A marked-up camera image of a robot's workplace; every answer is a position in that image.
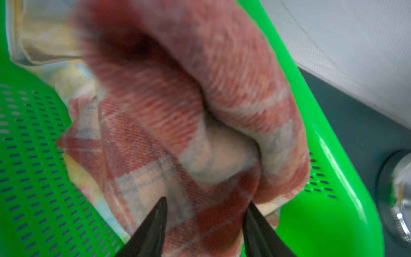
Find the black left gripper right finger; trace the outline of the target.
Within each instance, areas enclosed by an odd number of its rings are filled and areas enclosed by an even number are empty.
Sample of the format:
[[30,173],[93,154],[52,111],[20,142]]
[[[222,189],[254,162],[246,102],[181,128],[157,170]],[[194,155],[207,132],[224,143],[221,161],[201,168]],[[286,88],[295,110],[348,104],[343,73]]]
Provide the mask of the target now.
[[244,215],[243,235],[247,257],[296,257],[253,202]]

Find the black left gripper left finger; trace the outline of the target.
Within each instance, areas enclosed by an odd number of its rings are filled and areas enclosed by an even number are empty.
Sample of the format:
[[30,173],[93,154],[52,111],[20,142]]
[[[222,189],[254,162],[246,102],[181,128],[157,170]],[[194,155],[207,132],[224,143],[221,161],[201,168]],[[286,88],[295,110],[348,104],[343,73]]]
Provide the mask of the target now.
[[161,257],[167,214],[167,199],[161,197],[116,257]]

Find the red plaid skirt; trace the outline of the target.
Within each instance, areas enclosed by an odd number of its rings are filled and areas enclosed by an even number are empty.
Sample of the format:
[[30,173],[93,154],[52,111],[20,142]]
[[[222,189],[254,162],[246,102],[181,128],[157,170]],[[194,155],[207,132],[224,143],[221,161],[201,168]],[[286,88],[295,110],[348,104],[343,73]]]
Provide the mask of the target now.
[[134,234],[168,202],[165,257],[236,257],[250,202],[309,179],[306,132],[276,56],[235,1],[79,1],[96,96],[57,144]]

